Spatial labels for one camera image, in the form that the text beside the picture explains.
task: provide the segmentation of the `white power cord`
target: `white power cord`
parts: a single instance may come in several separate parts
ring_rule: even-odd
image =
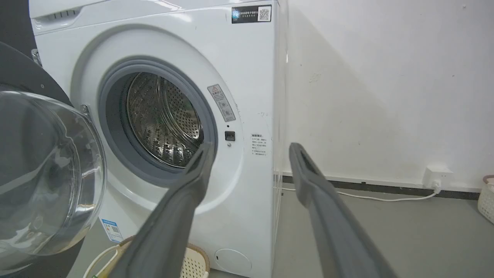
[[[430,199],[430,198],[436,196],[437,194],[439,194],[439,192],[441,192],[441,181],[440,180],[435,180],[433,186],[434,186],[434,193],[432,193],[429,196],[419,197],[419,198],[381,199],[381,198],[368,197],[368,196],[358,196],[358,195],[348,194],[348,193],[341,192],[341,191],[337,191],[337,192],[339,194],[345,195],[345,196],[350,196],[350,197],[355,197],[355,198],[360,198],[360,199],[383,201],[383,202],[420,201],[420,200]],[[281,189],[287,190],[287,191],[295,191],[295,189],[291,189],[291,188],[282,187]]]

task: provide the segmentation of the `wall outlet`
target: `wall outlet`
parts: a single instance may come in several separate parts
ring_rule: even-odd
[[[446,166],[442,165],[429,165],[425,169],[424,178],[422,184],[424,188],[434,189],[434,182],[440,181],[441,189],[445,189],[450,186],[453,180],[453,172]]]

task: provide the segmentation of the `cable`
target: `cable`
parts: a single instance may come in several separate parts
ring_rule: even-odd
[[[295,191],[295,189],[291,189],[291,188],[284,188],[284,187],[282,187],[281,189],[282,190],[287,190],[287,191]],[[439,193],[439,192],[435,192],[434,191],[434,193],[432,193],[429,196],[419,197],[419,198],[381,199],[381,198],[368,197],[368,196],[357,196],[357,195],[352,195],[352,194],[348,194],[348,193],[341,192],[341,191],[337,191],[337,192],[339,194],[341,194],[341,195],[350,196],[350,197],[354,197],[354,198],[369,199],[369,200],[376,200],[376,201],[383,201],[383,202],[399,202],[399,201],[419,201],[419,200],[426,200],[426,199],[430,199],[430,198],[436,196]]]
[[[88,278],[89,273],[94,268],[94,266],[101,260],[101,258],[103,258],[103,256],[105,256],[106,254],[110,253],[111,251],[117,249],[118,246],[119,245],[117,244],[117,245],[112,246],[110,248],[107,248],[105,251],[99,253],[99,255],[96,258],[94,258],[94,260],[91,262],[91,264],[89,265],[89,267],[87,267],[87,270],[84,273],[83,278]]]

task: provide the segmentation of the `sticker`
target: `sticker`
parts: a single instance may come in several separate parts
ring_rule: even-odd
[[[266,148],[267,141],[261,134],[251,134],[250,140],[252,141],[252,154],[267,156]]]
[[[103,222],[103,227],[111,241],[120,243],[124,239],[119,227],[117,227],[117,223],[104,219],[101,219],[101,222]]]
[[[223,115],[225,122],[235,121],[235,115],[233,114],[232,107],[230,106],[230,103],[226,99],[220,86],[218,84],[209,86],[207,90],[211,96],[213,96],[214,101],[216,101],[216,105],[218,105],[219,110],[221,110],[221,115]]]
[[[232,23],[271,22],[271,5],[232,8]]]

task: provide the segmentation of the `white washing machine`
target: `white washing machine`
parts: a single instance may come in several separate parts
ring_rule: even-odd
[[[276,0],[31,0],[37,59],[89,113],[107,157],[100,220],[137,233],[204,142],[190,242],[211,267],[271,276],[284,149],[287,10]]]

